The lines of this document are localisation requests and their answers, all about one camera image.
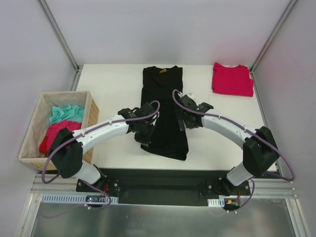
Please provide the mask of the black flower print t-shirt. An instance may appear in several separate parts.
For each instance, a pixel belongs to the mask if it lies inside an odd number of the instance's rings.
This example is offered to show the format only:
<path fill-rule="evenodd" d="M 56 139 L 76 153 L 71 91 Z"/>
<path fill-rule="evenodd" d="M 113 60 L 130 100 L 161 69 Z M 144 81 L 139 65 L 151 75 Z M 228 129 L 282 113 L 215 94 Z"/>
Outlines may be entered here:
<path fill-rule="evenodd" d="M 141 145 L 146 152 L 185 161 L 189 152 L 186 132 L 180 130 L 176 112 L 180 108 L 172 98 L 174 89 L 183 90 L 183 68 L 158 68 L 156 66 L 143 69 L 143 88 L 141 104 L 154 100 L 159 101 L 159 118 L 151 137 L 150 145 Z"/>

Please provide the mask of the wicker laundry basket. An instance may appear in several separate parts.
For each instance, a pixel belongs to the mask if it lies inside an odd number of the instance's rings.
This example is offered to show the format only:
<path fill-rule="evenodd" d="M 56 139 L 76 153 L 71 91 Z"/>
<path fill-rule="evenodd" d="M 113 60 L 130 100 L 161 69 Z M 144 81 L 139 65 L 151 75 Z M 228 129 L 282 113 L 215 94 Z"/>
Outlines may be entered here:
<path fill-rule="evenodd" d="M 44 92 L 39 96 L 18 159 L 42 170 L 47 157 L 40 152 L 40 145 L 49 128 L 52 107 L 78 105 L 84 109 L 82 128 L 97 124 L 99 108 L 89 91 Z"/>

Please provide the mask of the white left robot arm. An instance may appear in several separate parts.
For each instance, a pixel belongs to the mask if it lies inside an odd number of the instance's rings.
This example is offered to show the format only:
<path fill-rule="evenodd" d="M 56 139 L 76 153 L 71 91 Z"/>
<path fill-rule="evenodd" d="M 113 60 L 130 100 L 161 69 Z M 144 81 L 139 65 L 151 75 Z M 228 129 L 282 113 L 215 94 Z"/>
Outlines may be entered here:
<path fill-rule="evenodd" d="M 112 118 L 87 128 L 63 128 L 49 149 L 48 160 L 62 178 L 75 177 L 86 182 L 93 192 L 99 192 L 107 179 L 97 166 L 84 161 L 83 155 L 102 142 L 128 133 L 135 133 L 135 141 L 141 145 L 150 146 L 159 109 L 159 101 L 154 100 L 140 108 L 122 109 Z"/>

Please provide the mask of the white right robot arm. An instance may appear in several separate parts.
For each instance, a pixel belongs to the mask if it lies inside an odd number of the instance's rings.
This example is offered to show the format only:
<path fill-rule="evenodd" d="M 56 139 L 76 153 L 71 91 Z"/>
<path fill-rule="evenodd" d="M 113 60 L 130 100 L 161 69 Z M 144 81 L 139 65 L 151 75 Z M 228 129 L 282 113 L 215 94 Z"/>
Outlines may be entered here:
<path fill-rule="evenodd" d="M 222 189 L 226 194 L 235 194 L 244 181 L 265 174 L 280 157 L 274 137 L 267 127 L 248 128 L 221 115 L 212 105 L 196 104 L 192 98 L 182 95 L 177 89 L 173 90 L 172 99 L 180 107 L 178 120 L 182 130 L 200 127 L 210 129 L 242 149 L 242 162 L 223 178 Z"/>

